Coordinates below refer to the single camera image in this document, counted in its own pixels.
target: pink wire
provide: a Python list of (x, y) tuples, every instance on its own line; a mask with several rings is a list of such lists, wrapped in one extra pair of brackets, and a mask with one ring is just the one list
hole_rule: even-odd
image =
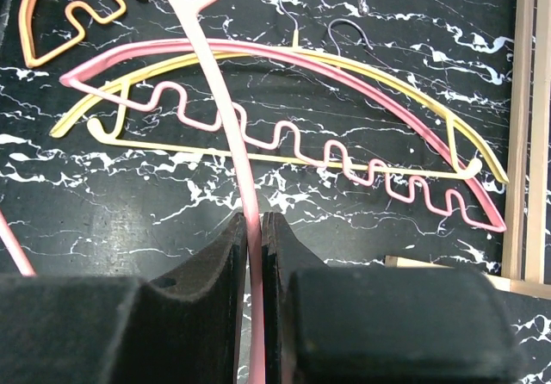
[(189, 39), (199, 64), (205, 73), (208, 86), (216, 101), (221, 123), (232, 153), (243, 213), (247, 221), (249, 261), (251, 265), (251, 349), (249, 382), (265, 383), (264, 362), (264, 308), (262, 280), (262, 251), (260, 214), (257, 192), (245, 143), (239, 132), (238, 118), (233, 111), (232, 98), (222, 77), (218, 62), (208, 46), (207, 37), (198, 20), (199, 12), (217, 0), (168, 0)]
[(19, 272), (23, 276), (35, 276), (33, 265), (28, 261), (27, 255), (17, 242), (14, 233), (11, 231), (11, 228), (8, 225), (8, 221), (3, 217), (2, 211), (0, 210), (0, 239), (3, 241), (3, 244), (6, 246), (11, 258), (13, 259), (15, 266), (19, 269)]
[[(331, 67), (327, 64), (320, 63), (309, 59), (307, 56), (302, 56), (299, 54), (294, 54), (289, 51), (283, 51), (281, 49), (275, 49), (269, 46), (263, 46), (260, 44), (253, 44), (242, 41), (229, 41), (229, 40), (214, 40), (211, 39), (208, 41), (208, 44), (211, 50), (216, 52), (232, 52), (232, 53), (249, 53), (256, 56), (266, 57), (273, 60), (278, 60), (281, 62), (286, 62), (289, 64), (297, 65), (308, 70), (323, 74), (327, 77), (336, 79), (337, 81), (350, 86), (352, 89), (357, 90), (363, 93), (365, 96), (375, 100), (381, 106), (390, 110), (396, 116), (398, 116), (405, 124), (410, 126), (415, 130), (421, 137), (423, 137), (427, 143), (433, 147), (449, 164), (451, 162), (451, 155), (447, 145), (434, 133), (430, 130), (420, 119), (418, 119), (414, 114), (408, 111), (406, 108), (400, 106), (390, 97), (384, 95), (379, 90), (370, 86), (369, 84), (364, 83), (357, 77), (350, 75), (344, 70), (339, 70), (335, 67)], [(185, 89), (179, 85), (172, 82), (162, 82), (158, 84), (152, 92), (151, 99), (148, 103), (142, 104), (138, 102), (133, 102), (128, 99), (121, 98), (120, 96), (115, 96), (104, 91), (101, 91), (97, 88), (91, 87), (88, 84), (84, 84), (83, 81), (86, 81), (98, 73), (107, 70), (110, 66), (115, 65), (125, 59), (141, 57), (143, 55), (152, 55), (156, 53), (184, 53), (193, 51), (193, 47), (189, 44), (188, 40), (154, 40), (154, 41), (144, 41), (140, 43), (126, 44), (124, 46), (118, 46), (111, 50), (106, 51), (105, 53), (94, 57), (93, 59), (83, 63), (82, 65), (74, 68), (73, 70), (67, 72), (64, 76), (61, 77), (60, 81), (63, 85), (76, 88), (81, 90), (86, 94), (92, 94), (99, 96), (108, 101), (123, 104), (129, 108), (136, 109), (138, 111), (151, 111), (158, 106), (159, 99), (163, 91), (167, 88), (177, 90), (180, 94), (180, 103), (178, 110), (183, 112), (185, 110), (185, 104), (187, 100), (187, 95)], [(189, 124), (192, 127), (200, 128), (201, 130), (213, 132), (220, 129), (221, 118), (220, 114), (217, 114), (214, 124), (205, 124), (200, 123), (199, 121), (194, 121), (193, 119), (186, 118), (186, 124)], [(247, 136), (244, 136), (246, 142), (259, 146), (262, 142), (253, 142), (249, 141)], [(333, 141), (327, 142), (327, 144), (333, 145)], [(271, 148), (277, 147), (277, 140), (272, 140)], [(319, 161), (305, 158), (300, 151), (295, 150), (294, 155), (297, 158), (312, 164), (317, 165), (318, 167), (323, 167), (326, 164), (328, 158), (325, 158), (323, 163)], [(345, 170), (344, 174), (348, 178), (352, 178), (352, 171)], [(357, 183), (369, 186), (373, 183), (373, 174), (370, 171), (368, 173), (368, 179), (361, 179), (360, 177), (353, 177)], [(477, 220), (472, 220), (467, 215), (467, 206), (461, 196), (461, 194), (453, 189), (449, 189), (445, 193), (446, 208), (439, 208), (432, 204), (430, 200), (430, 188), (426, 181), (422, 177), (410, 177), (409, 178), (409, 195), (403, 196), (394, 192), (390, 186), (391, 178), (386, 176), (385, 189), (388, 194), (399, 201), (406, 203), (412, 203), (415, 200), (415, 184), (420, 183), (424, 195), (424, 203), (426, 207), (434, 214), (440, 216), (448, 217), (454, 211), (453, 199), (455, 198), (459, 203), (459, 209), (461, 211), (461, 217), (467, 222), (470, 226), (478, 227), (492, 232), (504, 232), (505, 231), (505, 222), (497, 210), (496, 206), (493, 204), (492, 199), (487, 194), (487, 192), (482, 187), (481, 183), (475, 178), (471, 178), (465, 181), (468, 187), (474, 192), (475, 197), (482, 206), (486, 216), (490, 220), (490, 224), (484, 222), (479, 222)]]

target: orange hanger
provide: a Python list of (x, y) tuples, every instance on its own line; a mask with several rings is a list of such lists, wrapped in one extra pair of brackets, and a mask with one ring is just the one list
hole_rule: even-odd
[(84, 1), (75, 1), (68, 3), (65, 7), (65, 16), (71, 23), (71, 25), (77, 30), (77, 36), (72, 37), (66, 43), (54, 48), (52, 51), (44, 54), (42, 57), (36, 57), (36, 51), (34, 50), (34, 37), (33, 37), (33, 13), (36, 0), (22, 0), (19, 8), (19, 36), (21, 38), (21, 47), (23, 50), (23, 58), (25, 59), (25, 65), (28, 68), (35, 68), (44, 65), (51, 59), (55, 59), (61, 53), (74, 47), (80, 41), (86, 37), (86, 30), (77, 18), (73, 15), (75, 9), (85, 10), (96, 22), (100, 24), (109, 24), (124, 15), (127, 12), (127, 5), (124, 0), (114, 0), (119, 4), (119, 9), (113, 14), (105, 17), (99, 16), (87, 3)]

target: marble pattern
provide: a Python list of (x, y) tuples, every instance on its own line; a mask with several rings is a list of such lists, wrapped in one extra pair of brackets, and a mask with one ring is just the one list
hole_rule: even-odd
[[(81, 120), (63, 139), (48, 131), (82, 95), (58, 78), (112, 46), (183, 35), (166, 0), (127, 0), (128, 12), (107, 27), (77, 13), (87, 38), (36, 70), (22, 60), (16, 24), (19, 2), (4, 0), (0, 30), (0, 207), (31, 262), (41, 274), (133, 274), (153, 278), (184, 261), (212, 240), (241, 206), (232, 162), (187, 153), (104, 146)], [(34, 18), (38, 53), (61, 44), (73, 32), (63, 9), (72, 0), (39, 0)], [(84, 0), (100, 15), (112, 0)], [(353, 28), (338, 26), (336, 38), (347, 57), (399, 77), (474, 127), (506, 164), (511, 102), (511, 59), (515, 0), (368, 0), (360, 17), (356, 0), (286, 0), (300, 23), (301, 45), (334, 53), (326, 26), (339, 17), (360, 24), (373, 49), (358, 43)], [(292, 22), (278, 0), (222, 0), (201, 14), (209, 37), (289, 44)], [(101, 85), (165, 56), (132, 60), (107, 70)], [(279, 120), (303, 131), (303, 152), (320, 157), (323, 143), (339, 139), (357, 162), (381, 158), (391, 164), (449, 170), (409, 127), (386, 110), (330, 78), (267, 59), (221, 63), (235, 102), (250, 116), (250, 135), (267, 139)], [(152, 88), (169, 79), (189, 92), (189, 115), (211, 121), (215, 106), (197, 67), (173, 71), (133, 87), (132, 99), (146, 101)], [(367, 80), (414, 112), (445, 140), (445, 125), (429, 110), (387, 86)], [(205, 133), (176, 119), (176, 95), (165, 93), (161, 108), (131, 113), (125, 139), (226, 149), (223, 133)], [(110, 129), (116, 106), (93, 110)], [(286, 134), (277, 154), (292, 152)], [(478, 156), (458, 138), (463, 160)], [(499, 273), (502, 236), (468, 227), (458, 214), (430, 214), (421, 201), (390, 201), (382, 177), (371, 188), (356, 186), (338, 170), (254, 163), (261, 211), (286, 214), (298, 238), (330, 265), (381, 265), (386, 254), (448, 265), (471, 265)], [(483, 170), (486, 190), (500, 210), (505, 187)], [(395, 177), (397, 190), (407, 182)], [(464, 183), (430, 181), (432, 198), (443, 205), (446, 189), (459, 190), (468, 212), (484, 219)], [(6, 251), (0, 270), (15, 273)], [(504, 294), (511, 322), (530, 354), (524, 383), (551, 381), (551, 305)], [(250, 304), (250, 296), (245, 296)], [(245, 305), (242, 366), (245, 382), (250, 320)]]

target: wooden frame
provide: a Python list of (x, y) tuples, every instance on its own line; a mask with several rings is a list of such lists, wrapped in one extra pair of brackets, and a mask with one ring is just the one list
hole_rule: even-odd
[(551, 0), (537, 0), (534, 58), (524, 279), (543, 283), (548, 191), (549, 99), (551, 98)]
[(503, 262), (501, 274), (521, 279), (524, 240), (524, 191), (526, 187), (526, 157), (530, 85), (532, 77), (532, 34), (534, 32), (535, 0), (517, 0), (515, 26), (515, 58), (509, 131), (509, 185), (505, 199)]

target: wooden stick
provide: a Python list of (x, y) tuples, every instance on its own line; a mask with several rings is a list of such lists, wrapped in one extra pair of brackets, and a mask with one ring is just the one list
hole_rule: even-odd
[[(449, 268), (449, 266), (414, 261), (405, 257), (389, 256), (385, 258), (385, 266), (394, 268)], [(534, 296), (536, 298), (543, 298), (544, 300), (551, 300), (551, 285), (542, 285), (540, 283), (525, 282), (516, 279), (507, 279), (502, 278), (501, 276), (494, 275), (486, 275), (486, 277), (496, 289), (499, 289), (501, 291)]]
[[(422, 261), (414, 261), (413, 259), (407, 259), (405, 257), (389, 257), (389, 256), (385, 257), (385, 266), (394, 267), (394, 268), (448, 268), (449, 269), (449, 266), (437, 265), (435, 263), (428, 263), (428, 262), (422, 262)], [(510, 289), (511, 289), (510, 279), (502, 278), (501, 276), (495, 276), (495, 275), (486, 275), (486, 277), (496, 289), (510, 292)]]
[(537, 0), (536, 54), (534, 58), (524, 279), (543, 283), (548, 191), (549, 98), (551, 95), (551, 0)]
[(526, 155), (530, 84), (532, 75), (532, 33), (534, 31), (534, 1), (517, 0), (515, 51), (513, 59), (513, 90), (509, 127), (509, 185), (505, 200), (502, 276), (521, 279), (524, 241), (524, 192), (526, 188)]

